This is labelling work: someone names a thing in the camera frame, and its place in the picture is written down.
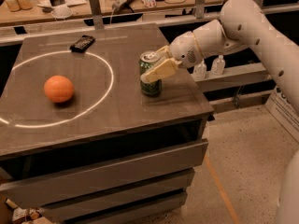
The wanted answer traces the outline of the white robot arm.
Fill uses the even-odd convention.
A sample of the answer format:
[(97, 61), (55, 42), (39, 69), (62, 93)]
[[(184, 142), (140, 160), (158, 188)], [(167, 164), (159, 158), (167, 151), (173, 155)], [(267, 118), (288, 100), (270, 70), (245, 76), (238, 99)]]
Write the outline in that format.
[(205, 58), (249, 48), (299, 113), (299, 47), (278, 31), (253, 0), (228, 0), (220, 17), (178, 36), (157, 50), (158, 59), (140, 76), (145, 83), (174, 75)]

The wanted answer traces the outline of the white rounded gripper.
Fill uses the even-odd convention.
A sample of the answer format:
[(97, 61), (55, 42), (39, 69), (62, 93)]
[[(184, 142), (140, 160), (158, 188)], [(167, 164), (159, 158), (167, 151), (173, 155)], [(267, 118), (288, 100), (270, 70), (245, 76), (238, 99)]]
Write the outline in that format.
[(193, 32), (187, 32), (176, 37), (170, 46), (163, 46), (157, 50), (157, 53), (167, 59), (156, 63), (140, 76), (144, 83), (152, 83), (171, 77), (179, 68), (194, 67), (203, 60), (202, 52)]

